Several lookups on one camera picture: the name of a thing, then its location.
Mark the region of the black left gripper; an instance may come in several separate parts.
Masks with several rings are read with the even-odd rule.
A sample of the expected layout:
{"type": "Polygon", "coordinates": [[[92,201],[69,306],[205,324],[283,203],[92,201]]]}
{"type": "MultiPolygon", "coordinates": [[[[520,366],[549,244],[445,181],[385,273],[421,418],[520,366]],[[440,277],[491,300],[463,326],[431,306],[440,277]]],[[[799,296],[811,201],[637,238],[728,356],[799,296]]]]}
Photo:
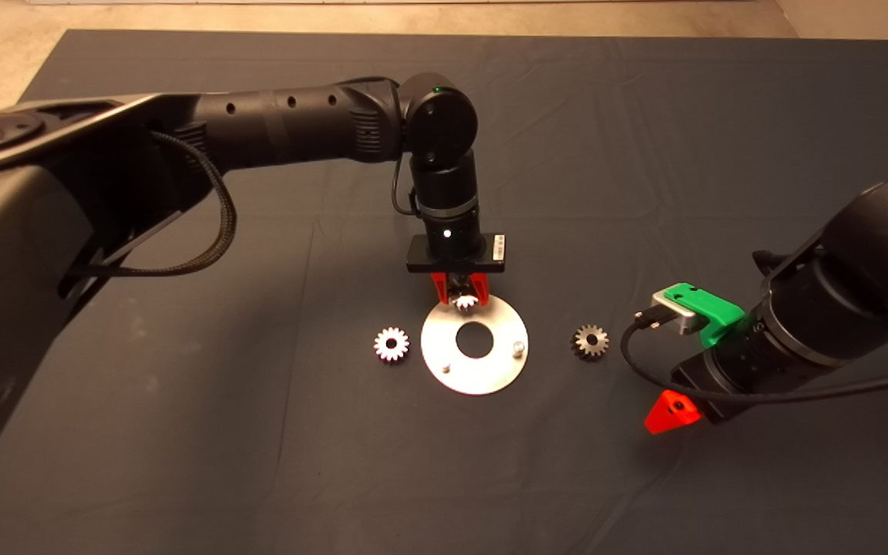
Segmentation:
{"type": "Polygon", "coordinates": [[[447,218],[423,214],[422,223],[425,233],[412,237],[406,270],[431,273],[439,303],[451,302],[449,274],[473,274],[473,295],[479,303],[489,302],[487,274],[504,273],[506,262],[496,250],[498,235],[482,232],[479,211],[468,210],[447,218]]]}

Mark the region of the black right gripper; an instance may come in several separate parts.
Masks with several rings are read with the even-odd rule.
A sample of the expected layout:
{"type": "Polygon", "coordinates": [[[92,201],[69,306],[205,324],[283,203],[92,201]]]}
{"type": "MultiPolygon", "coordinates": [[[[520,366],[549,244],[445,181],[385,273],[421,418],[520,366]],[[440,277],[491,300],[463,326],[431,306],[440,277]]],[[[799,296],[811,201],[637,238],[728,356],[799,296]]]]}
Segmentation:
{"type": "MultiPolygon", "coordinates": [[[[676,365],[670,379],[706,392],[768,395],[792,392],[831,371],[831,365],[818,365],[790,351],[764,322],[739,322],[708,350],[676,365]]],[[[690,397],[665,389],[646,415],[644,427],[650,433],[664,433],[701,419],[690,397]]]]}

